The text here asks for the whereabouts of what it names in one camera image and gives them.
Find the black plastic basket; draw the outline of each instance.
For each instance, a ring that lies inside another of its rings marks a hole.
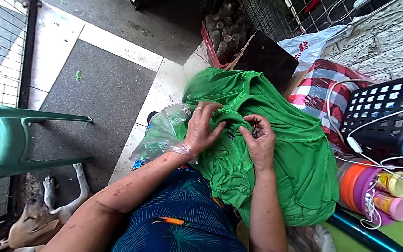
[[[403,78],[352,92],[340,132],[344,138],[355,128],[403,110]],[[351,135],[364,154],[376,160],[403,156],[403,112],[369,124]]]

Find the hand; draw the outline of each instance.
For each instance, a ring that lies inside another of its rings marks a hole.
[[[240,126],[239,130],[248,146],[248,152],[254,163],[254,170],[273,170],[274,141],[276,139],[273,129],[267,118],[260,115],[249,115],[244,119],[251,125],[256,124],[256,139],[245,127]]]
[[[227,122],[221,122],[211,132],[209,121],[212,112],[223,108],[220,103],[201,101],[194,110],[188,123],[188,132],[184,142],[190,147],[190,154],[197,156],[210,146],[221,134]]]

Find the blue patterned dress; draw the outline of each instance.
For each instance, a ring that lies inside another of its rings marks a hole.
[[[209,181],[179,169],[131,213],[111,251],[246,252]]]

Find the white plastic bag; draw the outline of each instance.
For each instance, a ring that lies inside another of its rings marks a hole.
[[[293,74],[296,75],[310,69],[323,53],[324,48],[340,39],[349,37],[353,28],[354,26],[351,24],[332,26],[316,33],[284,39],[279,41],[278,45],[299,61],[299,65]]]

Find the green shirt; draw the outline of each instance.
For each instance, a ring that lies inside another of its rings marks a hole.
[[[243,117],[259,114],[267,117],[276,134],[274,171],[285,224],[309,226],[333,214],[339,198],[337,165],[320,119],[290,105],[254,71],[202,70],[188,81],[183,96],[191,110],[199,101],[224,105],[214,113],[211,127],[227,122],[194,165],[210,181],[213,197],[238,208],[249,226],[254,169],[239,126],[252,130]],[[182,139],[185,127],[178,127],[176,134]]]

